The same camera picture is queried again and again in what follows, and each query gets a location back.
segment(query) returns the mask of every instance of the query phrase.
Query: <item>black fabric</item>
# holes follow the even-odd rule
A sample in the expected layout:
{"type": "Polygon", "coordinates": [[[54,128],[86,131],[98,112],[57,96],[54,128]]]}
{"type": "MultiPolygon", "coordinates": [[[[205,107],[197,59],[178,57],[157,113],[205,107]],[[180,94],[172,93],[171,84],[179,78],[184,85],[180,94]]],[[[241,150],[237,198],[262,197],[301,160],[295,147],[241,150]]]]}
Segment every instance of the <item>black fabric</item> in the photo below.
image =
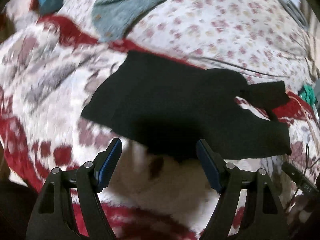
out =
{"type": "Polygon", "coordinates": [[[0,181],[0,239],[25,240],[37,193],[10,181],[0,181]]]}
{"type": "Polygon", "coordinates": [[[239,73],[187,66],[130,51],[98,87],[82,117],[138,141],[154,154],[196,158],[204,138],[224,159],[290,154],[288,127],[256,117],[234,98],[270,109],[289,101],[283,82],[248,85],[239,73]]]}

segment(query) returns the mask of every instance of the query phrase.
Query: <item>crumpled fabric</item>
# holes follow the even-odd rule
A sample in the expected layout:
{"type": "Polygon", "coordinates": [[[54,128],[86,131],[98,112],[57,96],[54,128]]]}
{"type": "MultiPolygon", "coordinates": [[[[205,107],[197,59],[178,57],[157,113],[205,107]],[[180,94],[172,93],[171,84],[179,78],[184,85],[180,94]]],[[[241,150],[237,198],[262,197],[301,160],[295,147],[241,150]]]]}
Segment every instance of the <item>crumpled fabric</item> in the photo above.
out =
{"type": "Polygon", "coordinates": [[[92,9],[92,22],[101,34],[100,42],[121,39],[142,13],[165,0],[97,0],[92,9]]]}

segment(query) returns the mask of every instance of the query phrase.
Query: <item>green object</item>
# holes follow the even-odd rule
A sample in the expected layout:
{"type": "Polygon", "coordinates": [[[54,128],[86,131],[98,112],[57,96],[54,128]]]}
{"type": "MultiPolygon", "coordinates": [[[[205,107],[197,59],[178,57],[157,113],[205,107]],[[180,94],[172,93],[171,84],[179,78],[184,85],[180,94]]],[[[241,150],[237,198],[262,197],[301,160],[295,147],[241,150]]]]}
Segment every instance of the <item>green object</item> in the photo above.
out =
{"type": "Polygon", "coordinates": [[[302,90],[299,93],[299,96],[311,106],[314,106],[317,102],[316,95],[313,91],[313,88],[309,85],[304,85],[302,87],[302,90]]]}

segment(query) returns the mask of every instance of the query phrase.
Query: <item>floral bedsheet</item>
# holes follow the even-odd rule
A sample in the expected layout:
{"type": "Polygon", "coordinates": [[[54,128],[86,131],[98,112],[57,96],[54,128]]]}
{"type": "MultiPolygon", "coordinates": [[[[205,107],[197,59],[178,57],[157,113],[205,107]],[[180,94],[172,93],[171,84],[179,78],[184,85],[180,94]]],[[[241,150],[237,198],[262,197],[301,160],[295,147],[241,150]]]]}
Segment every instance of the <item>floral bedsheet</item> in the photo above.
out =
{"type": "MultiPolygon", "coordinates": [[[[0,45],[0,136],[8,165],[37,190],[50,170],[77,168],[94,159],[112,138],[108,127],[80,117],[96,88],[125,60],[143,49],[131,41],[97,44],[65,17],[43,18],[0,45]]],[[[310,107],[287,91],[290,102],[275,110],[289,126],[292,155],[232,161],[240,169],[267,170],[283,206],[295,186],[281,172],[284,159],[305,169],[319,157],[320,130],[310,107]]],[[[241,98],[238,104],[260,118],[267,115],[241,98]]],[[[210,189],[198,161],[178,164],[154,156],[134,141],[120,137],[123,153],[109,186],[99,194],[106,217],[121,239],[197,239],[207,225],[219,195],[210,189]]],[[[320,164],[306,172],[315,182],[320,164]]],[[[86,234],[76,191],[72,191],[76,220],[86,234]]],[[[230,234],[237,232],[245,201],[241,193],[230,234]]]]}
{"type": "MultiPolygon", "coordinates": [[[[64,0],[57,14],[99,37],[91,20],[95,1],[64,0]]],[[[193,65],[241,72],[249,82],[283,80],[295,93],[313,84],[307,34],[277,0],[167,0],[126,38],[193,65]]]]}

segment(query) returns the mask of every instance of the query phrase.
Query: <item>blue gripper pad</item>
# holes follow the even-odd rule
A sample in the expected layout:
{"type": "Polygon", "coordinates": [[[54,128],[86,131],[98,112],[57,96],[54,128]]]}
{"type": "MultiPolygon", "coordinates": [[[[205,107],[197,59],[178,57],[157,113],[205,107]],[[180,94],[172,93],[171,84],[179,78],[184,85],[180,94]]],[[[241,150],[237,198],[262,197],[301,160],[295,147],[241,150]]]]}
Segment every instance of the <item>blue gripper pad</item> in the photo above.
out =
{"type": "Polygon", "coordinates": [[[223,187],[220,183],[220,174],[224,172],[222,168],[219,168],[219,163],[215,163],[214,152],[205,140],[199,140],[196,143],[196,154],[204,170],[204,173],[209,181],[210,186],[221,194],[223,187]]]}
{"type": "Polygon", "coordinates": [[[96,183],[96,192],[100,193],[109,185],[113,171],[116,168],[122,151],[119,138],[114,138],[104,152],[98,153],[93,163],[95,165],[93,176],[96,183]]]}

